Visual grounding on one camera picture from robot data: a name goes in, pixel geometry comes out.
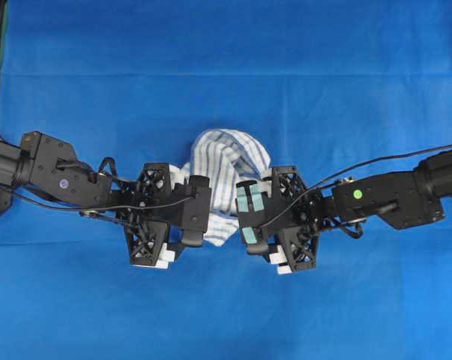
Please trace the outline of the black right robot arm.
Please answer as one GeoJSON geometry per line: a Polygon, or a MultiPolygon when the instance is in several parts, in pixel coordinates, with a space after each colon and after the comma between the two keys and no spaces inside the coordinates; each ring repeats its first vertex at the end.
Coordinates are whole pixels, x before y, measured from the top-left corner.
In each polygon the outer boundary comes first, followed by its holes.
{"type": "Polygon", "coordinates": [[[320,235],[340,230],[352,239],[362,225],[378,217],[404,230],[433,224],[445,216],[442,199],[452,197],[452,144],[421,152],[425,159],[412,170],[362,179],[335,173],[306,187],[299,175],[274,175],[272,214],[255,228],[258,254],[290,274],[316,266],[320,235]]]}

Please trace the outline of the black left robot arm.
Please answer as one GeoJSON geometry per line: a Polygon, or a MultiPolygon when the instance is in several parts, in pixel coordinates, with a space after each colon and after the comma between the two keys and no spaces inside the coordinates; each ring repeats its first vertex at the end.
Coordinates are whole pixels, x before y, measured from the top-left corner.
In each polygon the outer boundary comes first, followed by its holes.
{"type": "Polygon", "coordinates": [[[172,213],[188,198],[172,191],[166,163],[146,164],[136,181],[122,179],[113,158],[95,170],[71,144],[30,132],[18,146],[0,139],[0,217],[20,187],[43,199],[46,209],[121,225],[134,266],[165,269],[184,249],[169,236],[172,213]]]}

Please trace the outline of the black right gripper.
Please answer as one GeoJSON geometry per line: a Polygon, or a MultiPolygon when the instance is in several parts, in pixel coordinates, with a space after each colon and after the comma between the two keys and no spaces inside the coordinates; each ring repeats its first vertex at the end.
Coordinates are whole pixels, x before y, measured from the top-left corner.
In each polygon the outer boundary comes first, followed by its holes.
{"type": "Polygon", "coordinates": [[[295,166],[275,166],[271,175],[271,196],[267,198],[265,225],[261,235],[267,245],[262,256],[277,267],[279,275],[289,275],[316,267],[319,247],[319,220],[313,214],[317,204],[310,199],[295,166]]]}

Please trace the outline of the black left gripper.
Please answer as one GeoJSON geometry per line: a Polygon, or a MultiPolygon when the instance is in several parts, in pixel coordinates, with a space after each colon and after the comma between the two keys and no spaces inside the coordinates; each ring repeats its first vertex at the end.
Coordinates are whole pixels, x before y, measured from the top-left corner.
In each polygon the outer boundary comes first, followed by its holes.
{"type": "Polygon", "coordinates": [[[167,205],[174,202],[172,179],[179,173],[168,163],[147,163],[136,181],[113,177],[119,204],[129,206],[116,210],[115,217],[123,224],[132,266],[167,269],[184,249],[169,243],[166,221],[167,205]]]}

